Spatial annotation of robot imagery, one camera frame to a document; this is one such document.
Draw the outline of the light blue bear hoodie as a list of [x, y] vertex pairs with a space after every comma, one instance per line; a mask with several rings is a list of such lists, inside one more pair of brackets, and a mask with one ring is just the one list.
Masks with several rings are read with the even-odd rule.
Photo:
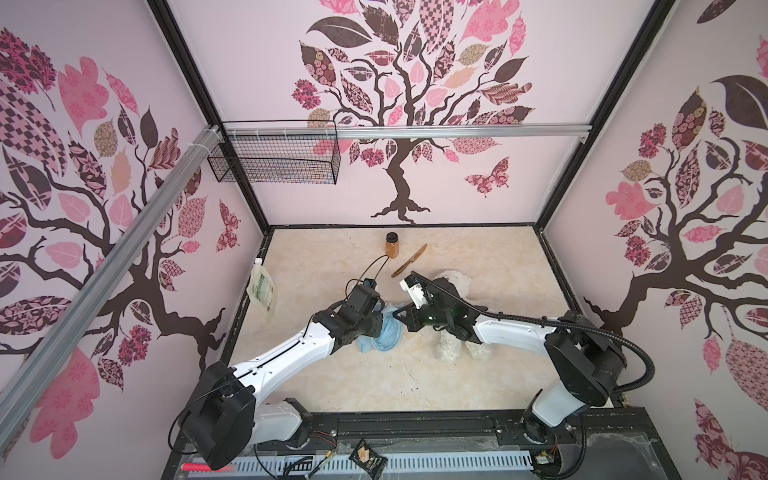
[[361, 336], [357, 340], [361, 353], [371, 351], [388, 352], [400, 342], [403, 333], [403, 323], [394, 317], [400, 305], [387, 304], [382, 310], [382, 328], [378, 337]]

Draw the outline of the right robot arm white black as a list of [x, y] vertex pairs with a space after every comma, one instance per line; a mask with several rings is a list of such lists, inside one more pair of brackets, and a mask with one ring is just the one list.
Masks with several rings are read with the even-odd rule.
[[531, 436], [559, 427], [567, 418], [604, 406], [627, 365], [619, 342], [569, 311], [556, 319], [492, 312], [441, 287], [407, 289], [411, 302], [393, 317], [408, 331], [434, 327], [477, 345], [504, 345], [548, 358], [558, 378], [538, 392], [521, 416]]

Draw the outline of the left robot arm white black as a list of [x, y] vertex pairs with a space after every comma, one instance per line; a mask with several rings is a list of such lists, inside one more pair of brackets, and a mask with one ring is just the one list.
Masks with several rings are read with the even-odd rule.
[[194, 445], [191, 453], [212, 470], [225, 467], [257, 442], [264, 424], [257, 410], [279, 386], [358, 337], [380, 334], [382, 322], [376, 281], [367, 278], [280, 345], [234, 366], [217, 361], [207, 367], [174, 421]]

